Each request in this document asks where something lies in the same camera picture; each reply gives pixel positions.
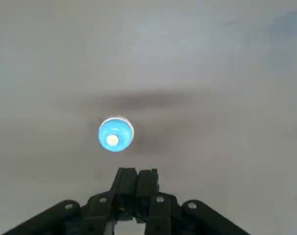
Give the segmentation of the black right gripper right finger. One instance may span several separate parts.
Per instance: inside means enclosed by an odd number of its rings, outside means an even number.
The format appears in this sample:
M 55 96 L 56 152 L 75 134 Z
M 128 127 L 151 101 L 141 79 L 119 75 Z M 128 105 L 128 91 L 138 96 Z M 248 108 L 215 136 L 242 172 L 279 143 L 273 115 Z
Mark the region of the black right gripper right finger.
M 191 199 L 179 204 L 174 195 L 159 191 L 156 169 L 141 170 L 135 191 L 135 217 L 146 235 L 247 235 L 248 232 Z

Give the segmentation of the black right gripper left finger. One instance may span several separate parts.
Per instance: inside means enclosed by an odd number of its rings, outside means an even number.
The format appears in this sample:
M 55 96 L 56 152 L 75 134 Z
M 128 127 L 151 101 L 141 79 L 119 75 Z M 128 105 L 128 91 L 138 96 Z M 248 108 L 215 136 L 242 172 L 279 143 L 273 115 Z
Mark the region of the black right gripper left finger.
M 110 190 L 81 206 L 64 200 L 8 230 L 7 235 L 113 235 L 119 217 L 132 211 L 137 180 L 133 168 L 119 168 Z

